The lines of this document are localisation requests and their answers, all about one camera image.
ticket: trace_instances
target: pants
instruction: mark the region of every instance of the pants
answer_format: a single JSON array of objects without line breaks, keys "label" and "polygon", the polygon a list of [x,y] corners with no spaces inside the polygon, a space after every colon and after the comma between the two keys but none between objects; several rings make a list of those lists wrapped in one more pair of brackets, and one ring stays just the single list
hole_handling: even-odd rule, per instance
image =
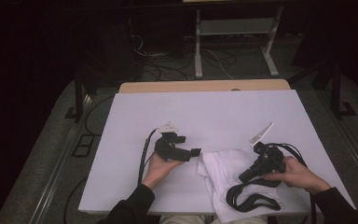
[{"label": "pants", "polygon": [[[212,216],[162,216],[160,224],[222,224]],[[225,224],[267,224],[267,217],[247,217]]]}]

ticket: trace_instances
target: dark floor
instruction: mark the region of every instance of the dark floor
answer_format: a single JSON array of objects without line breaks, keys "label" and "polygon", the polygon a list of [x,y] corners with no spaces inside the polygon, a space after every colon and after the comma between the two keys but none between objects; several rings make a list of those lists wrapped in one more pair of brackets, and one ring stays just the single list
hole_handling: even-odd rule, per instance
[{"label": "dark floor", "polygon": [[[229,44],[217,47],[215,39],[205,40],[202,46],[203,79],[271,78],[260,53],[266,38],[249,35],[235,39],[240,39],[244,44],[233,43],[228,38],[217,43]],[[300,41],[301,36],[277,37],[271,56],[280,73],[279,78],[288,79],[302,71],[302,68],[291,65]],[[164,55],[148,58],[141,81],[193,80],[192,52],[191,46],[183,55],[154,52]],[[317,134],[358,208],[358,88],[348,78],[342,77],[341,100],[349,102],[357,116],[337,119],[329,108],[330,87],[323,91],[312,88],[310,83],[314,76],[310,74],[291,87],[297,90]],[[77,211],[84,186],[82,181],[90,171],[99,136],[95,137],[88,157],[77,158],[71,154],[76,150],[82,134],[102,133],[116,92],[115,88],[103,88],[87,97],[85,116],[74,123],[72,119],[64,119],[67,109],[75,105],[74,84],[67,86],[1,211],[0,223],[61,223],[64,219],[68,223],[95,223],[105,216]],[[84,150],[78,148],[77,153],[84,153]],[[302,218],[279,217],[279,221],[300,223]]]}]

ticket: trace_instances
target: metal stand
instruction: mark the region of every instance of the metal stand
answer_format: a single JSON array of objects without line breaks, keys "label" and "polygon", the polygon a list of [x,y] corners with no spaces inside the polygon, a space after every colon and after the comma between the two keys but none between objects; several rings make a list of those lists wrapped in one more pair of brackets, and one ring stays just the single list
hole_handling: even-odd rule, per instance
[{"label": "metal stand", "polygon": [[272,43],[274,42],[275,35],[278,30],[279,22],[281,21],[281,15],[283,12],[283,7],[278,7],[277,13],[275,14],[274,21],[271,24],[271,30],[269,31],[268,43],[265,48],[262,48],[264,60],[266,61],[269,73],[272,77],[277,77],[279,75],[275,63],[271,59],[269,52],[271,51]]},{"label": "metal stand", "polygon": [[194,55],[196,78],[202,78],[202,65],[200,56],[201,35],[235,35],[235,34],[269,34],[267,45],[262,48],[264,60],[266,61],[269,73],[272,77],[279,75],[274,62],[272,61],[272,43],[281,20],[283,7],[278,7],[274,18],[271,19],[245,19],[245,20],[224,20],[224,21],[201,21],[200,10],[197,10],[196,22],[196,53]]}]

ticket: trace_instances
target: gray carpet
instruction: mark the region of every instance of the gray carpet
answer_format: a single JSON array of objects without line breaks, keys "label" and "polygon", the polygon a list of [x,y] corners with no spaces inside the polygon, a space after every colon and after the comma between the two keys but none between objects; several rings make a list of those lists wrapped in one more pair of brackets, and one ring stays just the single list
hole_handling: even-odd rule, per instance
[{"label": "gray carpet", "polygon": [[[227,57],[223,67],[225,71],[236,79],[251,78],[270,78],[268,69],[262,61],[259,48],[262,46],[264,37],[246,37],[246,42],[241,46],[226,46],[225,49],[217,49],[213,43],[206,45],[206,49],[215,53],[220,59]],[[296,47],[300,42],[300,37],[286,36],[278,37],[275,42],[271,55],[280,72],[280,78],[289,78],[301,71],[301,68],[290,65],[296,52]],[[213,61],[213,56],[208,55],[208,51],[203,51],[203,79],[229,79],[222,71],[220,64]],[[172,57],[173,61],[168,62],[162,59],[150,60],[151,64],[163,64],[169,67],[180,68],[182,73],[173,69],[159,71],[156,66],[148,65],[142,81],[162,80],[185,80],[193,79],[194,64],[192,62],[191,50],[181,57]],[[352,156],[352,148],[355,143],[358,146],[358,116],[345,117],[343,120],[337,119],[329,109],[329,92],[315,91],[311,86],[313,76],[299,80],[293,89],[297,90],[298,95],[306,108],[310,120],[312,121],[317,134],[319,135],[332,163],[337,169],[345,187],[350,193],[355,206],[358,208],[358,163]],[[92,165],[93,156],[99,144],[99,137],[94,139],[88,157],[78,158],[71,154],[76,149],[82,134],[102,133],[112,95],[117,89],[102,89],[96,95],[85,102],[85,116],[76,124],[72,119],[65,119],[67,109],[74,105],[73,83],[63,92],[56,106],[52,110],[51,116],[41,133],[34,150],[30,155],[18,182],[10,193],[7,202],[0,214],[0,223],[63,223],[65,206],[67,223],[95,223],[105,215],[95,216],[80,213],[77,207],[81,198],[84,182]],[[342,99],[348,101],[358,113],[358,89],[347,78],[342,78]],[[348,140],[348,135],[342,132],[342,127],[347,128],[353,141]],[[83,144],[87,144],[89,139],[83,139]],[[78,149],[78,154],[84,154],[85,147]],[[49,185],[52,174],[60,174],[55,180],[56,185]],[[37,218],[32,219],[34,210],[43,193],[49,193],[50,201],[44,209],[37,212]],[[279,217],[280,223],[300,223],[303,217]]]}]

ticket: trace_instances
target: dark background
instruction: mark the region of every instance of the dark background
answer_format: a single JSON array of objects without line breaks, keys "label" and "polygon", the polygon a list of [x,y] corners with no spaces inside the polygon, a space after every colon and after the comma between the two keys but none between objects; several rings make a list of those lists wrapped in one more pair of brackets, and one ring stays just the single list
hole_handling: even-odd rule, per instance
[{"label": "dark background", "polygon": [[[129,4],[0,0],[0,208],[51,108],[76,75],[87,83],[89,93],[102,85],[115,86],[139,77],[142,62],[131,50],[128,14],[80,15],[59,8]],[[262,7],[252,11],[264,13]],[[151,45],[155,40],[160,47],[180,50],[182,35],[195,30],[194,15],[194,11],[131,14],[131,29]],[[213,19],[243,13],[227,9],[210,10],[205,15]],[[321,55],[334,51],[340,55],[343,73],[358,84],[358,3],[286,7],[278,33],[306,34],[296,65],[310,67]]]}]

